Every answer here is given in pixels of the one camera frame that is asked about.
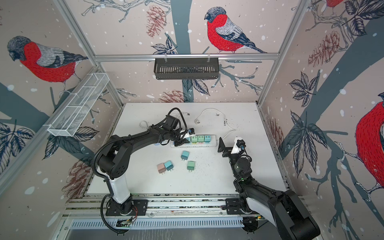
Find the white multicolour power strip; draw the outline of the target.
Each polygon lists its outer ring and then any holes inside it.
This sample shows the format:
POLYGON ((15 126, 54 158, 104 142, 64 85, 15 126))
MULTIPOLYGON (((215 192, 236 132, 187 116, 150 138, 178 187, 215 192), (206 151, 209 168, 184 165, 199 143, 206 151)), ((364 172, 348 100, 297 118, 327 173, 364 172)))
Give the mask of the white multicolour power strip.
MULTIPOLYGON (((225 127, 228 127, 230 130, 228 133, 226 133, 226 135, 224 137, 222 137, 222 139, 224 140, 229 134, 233 133, 236 131, 235 128, 233 128, 232 126, 230 126, 229 122, 228 122, 228 119, 226 117, 226 115, 224 113, 222 113, 221 111, 217 110, 217 109, 214 109, 214 108, 207 108, 205 110, 203 110, 201 112, 201 114, 195 119, 195 124, 198 125, 200 124, 200 120, 199 118, 203 116, 204 113, 208 112, 208 111, 215 111, 217 112, 216 113, 216 116, 217 117, 223 117, 223 124, 225 127)), ((216 147, 217 144, 219 143, 219 138, 216 136, 216 135, 210 135, 212 137, 212 141, 210 143, 189 143, 189 144, 184 144, 180 147, 175 147, 175 142, 172 142, 171 143, 171 148, 208 148, 208 147, 216 147)))

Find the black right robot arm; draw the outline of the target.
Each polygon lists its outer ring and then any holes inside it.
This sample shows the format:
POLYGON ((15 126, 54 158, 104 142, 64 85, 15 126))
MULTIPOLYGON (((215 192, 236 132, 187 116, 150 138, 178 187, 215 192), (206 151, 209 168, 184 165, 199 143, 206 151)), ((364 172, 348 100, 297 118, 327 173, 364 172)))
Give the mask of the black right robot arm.
POLYGON ((242 138, 235 138, 233 147, 226 147, 219 138, 218 153, 229 159, 244 213, 260 214, 277 228, 283 240, 312 240, 320 235, 318 224, 294 191, 274 190, 252 177, 252 158, 242 138))

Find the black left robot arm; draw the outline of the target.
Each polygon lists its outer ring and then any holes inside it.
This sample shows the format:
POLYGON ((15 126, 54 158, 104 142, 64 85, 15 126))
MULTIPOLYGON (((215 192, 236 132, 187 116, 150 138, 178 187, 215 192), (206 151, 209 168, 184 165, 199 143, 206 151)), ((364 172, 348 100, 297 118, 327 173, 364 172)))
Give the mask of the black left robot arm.
POLYGON ((109 193, 106 195, 109 206, 118 215, 126 216, 136 209, 129 190, 125 173, 128 170, 131 155, 136 151, 154 144, 174 142, 177 147, 185 144, 186 138, 195 134, 188 128, 179 108, 173 108, 166 117, 146 131, 119 137, 113 135, 94 155, 91 163, 95 176, 104 179, 109 193))

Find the pink USB charger plug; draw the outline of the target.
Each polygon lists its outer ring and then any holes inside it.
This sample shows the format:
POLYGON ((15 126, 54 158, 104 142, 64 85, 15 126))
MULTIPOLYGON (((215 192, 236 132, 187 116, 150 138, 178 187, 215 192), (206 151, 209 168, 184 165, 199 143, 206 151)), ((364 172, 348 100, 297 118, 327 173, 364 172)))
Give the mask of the pink USB charger plug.
POLYGON ((159 174, 163 174, 167 171, 164 163, 158 164, 157 169, 158 169, 159 174))

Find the teal charger beside pink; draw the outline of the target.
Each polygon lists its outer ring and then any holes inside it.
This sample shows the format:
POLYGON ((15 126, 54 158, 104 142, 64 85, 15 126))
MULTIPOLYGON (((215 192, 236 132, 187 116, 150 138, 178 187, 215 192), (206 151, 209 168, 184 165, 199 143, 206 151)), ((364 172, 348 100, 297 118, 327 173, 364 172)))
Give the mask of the teal charger beside pink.
POLYGON ((171 171, 174 168, 174 165, 173 165, 173 163, 171 161, 165 162, 164 166, 165 166, 167 171, 171 171))

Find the blue square power socket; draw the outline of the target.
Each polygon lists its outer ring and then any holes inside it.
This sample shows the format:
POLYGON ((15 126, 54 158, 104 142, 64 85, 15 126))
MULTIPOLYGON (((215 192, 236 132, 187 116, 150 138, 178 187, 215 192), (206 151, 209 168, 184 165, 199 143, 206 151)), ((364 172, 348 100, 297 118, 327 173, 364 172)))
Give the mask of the blue square power socket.
POLYGON ((143 129, 148 130, 150 128, 150 125, 147 121, 140 121, 139 126, 143 129))

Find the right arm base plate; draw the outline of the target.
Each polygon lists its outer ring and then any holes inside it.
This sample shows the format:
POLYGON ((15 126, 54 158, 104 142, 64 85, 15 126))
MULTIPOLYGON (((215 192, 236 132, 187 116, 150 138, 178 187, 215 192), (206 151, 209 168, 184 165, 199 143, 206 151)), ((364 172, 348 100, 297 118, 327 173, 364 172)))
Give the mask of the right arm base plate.
POLYGON ((245 200, 240 198, 225 199, 225 204, 221 206, 228 215, 260 215, 260 213, 251 210, 245 200))

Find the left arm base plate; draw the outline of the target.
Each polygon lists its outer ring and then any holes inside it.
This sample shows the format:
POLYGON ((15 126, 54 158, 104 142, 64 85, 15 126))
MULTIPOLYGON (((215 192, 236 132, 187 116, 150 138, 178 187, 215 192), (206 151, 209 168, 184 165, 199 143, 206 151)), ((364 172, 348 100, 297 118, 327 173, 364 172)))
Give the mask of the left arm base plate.
POLYGON ((148 207, 148 200, 127 200, 123 204, 115 202, 113 199, 107 202, 106 216, 145 216, 148 207))

